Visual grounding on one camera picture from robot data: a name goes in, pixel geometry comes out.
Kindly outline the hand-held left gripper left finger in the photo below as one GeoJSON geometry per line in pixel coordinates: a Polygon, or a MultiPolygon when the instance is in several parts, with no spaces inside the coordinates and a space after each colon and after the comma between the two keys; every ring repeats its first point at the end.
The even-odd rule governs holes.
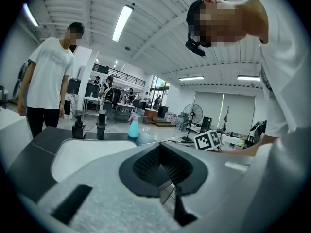
{"type": "Polygon", "coordinates": [[[161,205],[158,198],[139,197],[119,178],[121,163],[145,149],[139,146],[98,158],[54,185],[39,200],[47,213],[78,186],[92,188],[71,220],[69,227],[80,233],[172,233],[180,225],[161,205]]]}

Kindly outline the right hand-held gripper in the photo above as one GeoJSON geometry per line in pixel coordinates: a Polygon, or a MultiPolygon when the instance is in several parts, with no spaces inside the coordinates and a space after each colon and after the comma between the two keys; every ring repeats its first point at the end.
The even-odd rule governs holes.
{"type": "Polygon", "coordinates": [[[216,130],[209,130],[193,138],[195,148],[202,151],[222,151],[221,141],[216,130]]]}

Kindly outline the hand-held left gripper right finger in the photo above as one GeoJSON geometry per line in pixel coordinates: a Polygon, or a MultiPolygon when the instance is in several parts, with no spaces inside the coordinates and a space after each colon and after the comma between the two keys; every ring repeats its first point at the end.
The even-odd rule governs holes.
{"type": "Polygon", "coordinates": [[[270,146],[262,145],[255,157],[200,151],[178,146],[201,160],[207,178],[192,195],[175,197],[181,226],[172,217],[162,225],[165,233],[262,233],[270,227],[263,179],[270,146]]]}

